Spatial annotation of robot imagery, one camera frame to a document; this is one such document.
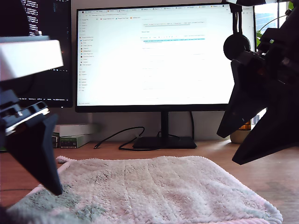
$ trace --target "fluffy towel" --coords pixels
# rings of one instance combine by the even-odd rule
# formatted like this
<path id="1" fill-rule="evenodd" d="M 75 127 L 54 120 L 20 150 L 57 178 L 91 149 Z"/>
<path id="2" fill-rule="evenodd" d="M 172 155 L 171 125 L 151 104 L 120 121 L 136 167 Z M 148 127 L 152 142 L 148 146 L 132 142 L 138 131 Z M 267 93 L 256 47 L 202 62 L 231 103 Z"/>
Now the fluffy towel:
<path id="1" fill-rule="evenodd" d="M 25 224 L 281 224 L 280 212 L 214 162 L 198 156 L 70 160 L 64 193 L 37 187 L 8 212 Z"/>

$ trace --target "headphone ear cup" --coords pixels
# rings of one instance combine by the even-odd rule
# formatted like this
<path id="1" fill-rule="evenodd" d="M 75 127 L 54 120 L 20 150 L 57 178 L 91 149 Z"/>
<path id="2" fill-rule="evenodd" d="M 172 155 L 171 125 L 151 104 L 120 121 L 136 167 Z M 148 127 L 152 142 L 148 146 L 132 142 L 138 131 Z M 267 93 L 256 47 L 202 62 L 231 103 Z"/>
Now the headphone ear cup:
<path id="1" fill-rule="evenodd" d="M 250 50 L 250 41 L 244 35 L 231 35 L 224 42 L 223 51 L 229 60 L 236 59 L 243 51 Z"/>

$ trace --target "black monitor bezel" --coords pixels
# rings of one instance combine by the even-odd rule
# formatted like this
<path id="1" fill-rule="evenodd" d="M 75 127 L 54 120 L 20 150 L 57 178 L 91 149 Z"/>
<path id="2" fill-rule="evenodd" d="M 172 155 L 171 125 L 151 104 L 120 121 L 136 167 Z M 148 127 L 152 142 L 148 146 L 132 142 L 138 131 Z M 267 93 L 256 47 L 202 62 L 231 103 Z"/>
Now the black monitor bezel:
<path id="1" fill-rule="evenodd" d="M 184 111 L 225 111 L 228 104 L 193 104 L 193 105 L 101 105 L 101 106 L 78 106 L 78 13 L 88 10 L 114 10 L 131 8 L 153 8 L 153 7 L 181 7 L 181 6 L 204 6 L 204 5 L 229 5 L 228 3 L 194 3 L 176 5 L 152 5 L 152 6 L 133 6 L 133 7 L 104 7 L 104 8 L 81 8 L 77 9 L 76 15 L 76 99 L 75 111 L 84 112 L 184 112 Z M 254 31 L 256 30 L 255 8 L 253 7 Z M 256 50 L 256 32 L 254 32 L 254 42 Z"/>

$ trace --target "white wall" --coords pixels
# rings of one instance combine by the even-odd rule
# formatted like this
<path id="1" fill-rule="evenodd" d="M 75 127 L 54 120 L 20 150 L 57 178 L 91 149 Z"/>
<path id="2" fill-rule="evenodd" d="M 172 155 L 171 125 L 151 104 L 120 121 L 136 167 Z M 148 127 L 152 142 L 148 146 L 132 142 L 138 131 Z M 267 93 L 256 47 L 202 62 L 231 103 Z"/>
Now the white wall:
<path id="1" fill-rule="evenodd" d="M 169 5 L 201 3 L 206 0 L 72 0 L 72 48 L 73 48 L 73 71 L 76 61 L 76 10 L 77 8 L 97 7 L 125 7 L 125 6 L 146 6 L 146 5 Z M 101 124 L 102 131 L 94 136 L 94 140 L 101 140 L 124 128 L 133 126 L 144 126 L 144 136 L 154 136 L 160 130 L 160 113 L 75 113 L 74 108 L 51 109 L 59 115 L 59 124 L 93 123 Z M 194 112 L 195 137 L 197 140 L 221 139 L 216 135 L 223 112 Z M 187 112 L 170 113 L 170 133 L 179 136 L 191 136 L 190 116 Z M 138 130 L 115 136 L 113 140 L 129 140 Z"/>

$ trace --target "green leaf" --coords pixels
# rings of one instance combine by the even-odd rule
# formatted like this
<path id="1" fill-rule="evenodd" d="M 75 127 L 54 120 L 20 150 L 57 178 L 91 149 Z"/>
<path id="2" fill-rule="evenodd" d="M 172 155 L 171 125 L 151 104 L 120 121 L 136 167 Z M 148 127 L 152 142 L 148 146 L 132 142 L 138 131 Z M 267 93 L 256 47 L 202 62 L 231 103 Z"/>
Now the green leaf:
<path id="1" fill-rule="evenodd" d="M 256 46 L 258 46 L 261 43 L 260 39 L 256 39 Z"/>
<path id="2" fill-rule="evenodd" d="M 294 9 L 294 4 L 292 2 L 289 2 L 289 9 L 293 10 Z"/>
<path id="3" fill-rule="evenodd" d="M 263 35 L 262 35 L 261 33 L 257 32 L 257 33 L 256 33 L 256 36 L 257 36 L 258 38 L 261 38 Z"/>

